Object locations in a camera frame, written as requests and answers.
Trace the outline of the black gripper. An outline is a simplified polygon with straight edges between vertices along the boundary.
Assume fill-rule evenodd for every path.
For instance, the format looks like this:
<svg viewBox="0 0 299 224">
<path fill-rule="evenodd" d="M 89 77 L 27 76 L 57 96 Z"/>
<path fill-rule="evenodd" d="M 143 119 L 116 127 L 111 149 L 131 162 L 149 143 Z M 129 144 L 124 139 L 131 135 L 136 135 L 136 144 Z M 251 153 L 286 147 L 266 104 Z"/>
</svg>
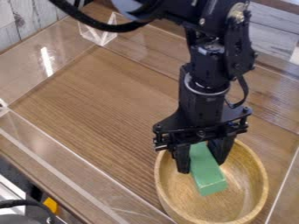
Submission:
<svg viewBox="0 0 299 224">
<path fill-rule="evenodd" d="M 153 126 L 153 148 L 172 153 L 179 173 L 189 173 L 193 144 L 206 142 L 218 165 L 223 165 L 238 134 L 247 132 L 251 109 L 227 103 L 228 91 L 228 81 L 219 88 L 203 87 L 181 67 L 177 109 Z"/>
</svg>

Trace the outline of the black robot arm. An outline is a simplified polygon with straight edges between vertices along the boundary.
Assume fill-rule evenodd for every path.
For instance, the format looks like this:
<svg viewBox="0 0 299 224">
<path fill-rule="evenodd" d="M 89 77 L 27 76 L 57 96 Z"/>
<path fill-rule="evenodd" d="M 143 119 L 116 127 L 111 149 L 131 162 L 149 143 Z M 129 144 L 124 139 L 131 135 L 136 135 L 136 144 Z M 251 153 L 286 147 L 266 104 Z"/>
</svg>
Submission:
<svg viewBox="0 0 299 224">
<path fill-rule="evenodd" d="M 132 21 L 165 19 L 183 27 L 191 60 L 181 65 L 175 112 L 155 126 L 155 148 L 172 154 L 180 173 L 191 171 L 192 145 L 204 142 L 223 164 L 252 113 L 231 102 L 231 83 L 248 94 L 244 74 L 255 69 L 258 53 L 250 40 L 250 0 L 112 0 Z"/>
</svg>

